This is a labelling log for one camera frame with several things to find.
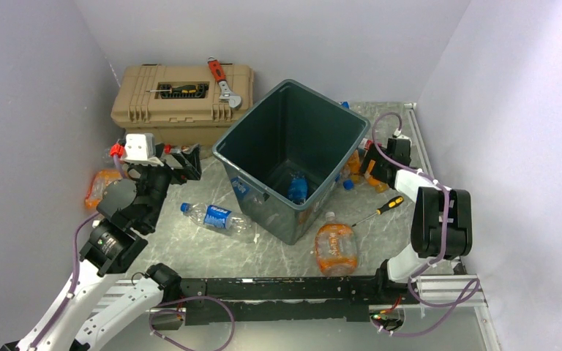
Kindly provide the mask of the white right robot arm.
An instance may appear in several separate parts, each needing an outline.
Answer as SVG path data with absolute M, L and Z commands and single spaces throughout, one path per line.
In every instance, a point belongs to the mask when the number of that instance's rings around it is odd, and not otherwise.
M 385 260 L 376 271 L 374 293 L 382 303 L 392 303 L 411 287 L 428 268 L 443 260 L 470 253 L 473 245 L 471 195 L 444 186 L 420 168 L 410 166 L 411 142 L 391 137 L 385 146 L 367 142 L 360 172 L 398 195 L 374 212 L 376 216 L 400 206 L 414 204 L 410 243 L 396 256 Z

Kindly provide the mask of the clear bottle red label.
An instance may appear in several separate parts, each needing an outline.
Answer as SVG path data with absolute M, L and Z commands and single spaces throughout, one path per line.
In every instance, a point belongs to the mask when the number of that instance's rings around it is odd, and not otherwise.
M 103 162 L 107 165 L 112 165 L 116 159 L 120 162 L 123 153 L 124 153 L 123 145 L 121 143 L 114 143 L 113 145 L 108 146 L 103 151 L 102 153 Z

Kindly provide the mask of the black yellow screwdriver on table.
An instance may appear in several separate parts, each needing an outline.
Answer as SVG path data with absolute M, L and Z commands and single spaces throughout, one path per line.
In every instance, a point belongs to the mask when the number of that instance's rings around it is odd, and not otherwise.
M 391 199 L 389 199 L 385 204 L 383 204 L 382 206 L 380 206 L 379 208 L 377 208 L 375 210 L 375 212 L 373 214 L 370 214 L 369 216 L 359 220 L 358 222 L 354 223 L 351 225 L 351 227 L 356 227 L 358 224 L 361 224 L 362 222 L 366 222 L 367 220 L 375 217 L 375 216 L 380 216 L 381 214 L 390 211 L 394 208 L 399 207 L 402 203 L 404 202 L 404 197 L 403 196 L 396 196 L 393 197 Z

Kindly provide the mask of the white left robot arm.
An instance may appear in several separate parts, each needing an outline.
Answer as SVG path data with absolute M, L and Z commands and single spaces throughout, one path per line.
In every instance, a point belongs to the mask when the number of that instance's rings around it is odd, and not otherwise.
M 82 247 L 73 247 L 70 278 L 29 333 L 2 350 L 101 350 L 147 309 L 179 301 L 180 276 L 157 263 L 116 302 L 93 313 L 147 246 L 144 237 L 156 229 L 169 186 L 200 180 L 201 147 L 144 146 L 142 160 L 125 163 L 137 177 L 107 186 L 97 205 L 102 219 Z

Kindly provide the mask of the small orange juice bottle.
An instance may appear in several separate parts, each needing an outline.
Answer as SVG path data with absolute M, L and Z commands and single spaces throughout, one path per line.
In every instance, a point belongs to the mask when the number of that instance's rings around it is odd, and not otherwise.
M 377 193 L 383 193 L 386 190 L 389 189 L 389 185 L 385 182 L 379 181 L 378 179 L 376 179 L 373 175 L 371 175 L 370 173 L 366 172 L 364 174 L 364 178 L 366 180 L 366 182 L 377 192 Z

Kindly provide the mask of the large orange bottle front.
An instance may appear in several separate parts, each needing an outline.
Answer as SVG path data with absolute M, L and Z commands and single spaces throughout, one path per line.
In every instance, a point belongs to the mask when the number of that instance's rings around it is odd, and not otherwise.
M 341 222 L 332 211 L 315 236 L 315 259 L 324 276 L 349 276 L 359 265 L 353 228 Z

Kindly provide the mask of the crushed orange bottle left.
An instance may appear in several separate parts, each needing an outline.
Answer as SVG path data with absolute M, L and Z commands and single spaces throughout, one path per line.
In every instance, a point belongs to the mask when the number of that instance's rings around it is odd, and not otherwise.
M 84 199 L 84 205 L 88 210 L 94 210 L 103 198 L 106 187 L 121 179 L 117 169 L 104 169 L 99 171 L 91 180 L 90 186 Z

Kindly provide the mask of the clear bottle light blue label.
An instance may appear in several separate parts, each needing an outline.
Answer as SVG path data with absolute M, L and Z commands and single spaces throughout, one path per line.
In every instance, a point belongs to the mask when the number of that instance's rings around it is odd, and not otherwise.
M 305 203 L 308 197 L 308 183 L 304 175 L 294 175 L 287 191 L 287 198 L 297 205 Z

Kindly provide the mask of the black yellow screwdriver in toolbox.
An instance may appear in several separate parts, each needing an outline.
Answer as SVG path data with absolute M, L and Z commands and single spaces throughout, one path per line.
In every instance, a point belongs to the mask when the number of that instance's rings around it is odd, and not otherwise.
M 196 85 L 184 85 L 184 86 L 163 86 L 158 89 L 148 90 L 150 93 L 171 93 L 171 94 L 194 94 L 198 91 Z

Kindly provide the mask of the clear Pepsi bottle blue label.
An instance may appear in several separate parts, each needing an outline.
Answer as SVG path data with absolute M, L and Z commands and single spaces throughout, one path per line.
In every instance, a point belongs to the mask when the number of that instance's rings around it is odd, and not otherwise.
M 218 205 L 182 203 L 180 211 L 196 225 L 228 235 L 245 232 L 251 227 L 247 216 Z

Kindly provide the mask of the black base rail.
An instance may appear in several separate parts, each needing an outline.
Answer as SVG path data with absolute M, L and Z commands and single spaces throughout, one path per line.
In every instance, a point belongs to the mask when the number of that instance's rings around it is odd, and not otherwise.
M 184 278 L 181 296 L 188 326 L 212 322 L 341 319 L 366 322 L 391 306 L 403 289 L 378 290 L 375 276 L 302 278 Z

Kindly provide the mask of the dark green plastic bin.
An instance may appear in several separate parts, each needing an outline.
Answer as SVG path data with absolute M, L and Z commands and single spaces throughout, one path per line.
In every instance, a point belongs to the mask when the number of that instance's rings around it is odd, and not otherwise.
M 321 213 L 335 178 L 370 130 L 370 121 L 291 79 L 276 85 L 213 145 L 243 214 L 294 245 Z M 287 198 L 303 175 L 308 197 Z

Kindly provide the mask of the Pepsi bottle blue cap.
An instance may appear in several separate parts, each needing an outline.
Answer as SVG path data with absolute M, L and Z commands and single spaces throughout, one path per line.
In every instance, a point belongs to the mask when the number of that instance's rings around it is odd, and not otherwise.
M 344 167 L 335 178 L 335 184 L 344 190 L 352 190 L 354 182 L 351 180 L 352 172 L 348 167 Z

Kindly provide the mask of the red handled adjustable wrench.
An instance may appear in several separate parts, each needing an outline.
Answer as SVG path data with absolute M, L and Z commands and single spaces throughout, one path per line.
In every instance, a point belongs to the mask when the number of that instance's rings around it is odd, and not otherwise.
M 238 110 L 241 107 L 242 98 L 231 90 L 221 63 L 215 57 L 210 56 L 207 59 L 207 64 L 220 87 L 219 101 L 227 103 L 231 110 Z

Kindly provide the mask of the tan plastic toolbox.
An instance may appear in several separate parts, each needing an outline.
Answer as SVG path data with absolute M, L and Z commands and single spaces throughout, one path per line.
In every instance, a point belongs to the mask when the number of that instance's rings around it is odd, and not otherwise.
M 220 87 L 207 64 L 144 64 L 125 69 L 110 116 L 127 132 L 152 133 L 159 143 L 212 146 L 253 105 L 254 70 L 242 64 L 222 68 L 231 90 L 242 98 L 238 110 L 219 101 Z M 196 85 L 198 91 L 148 92 L 168 85 Z

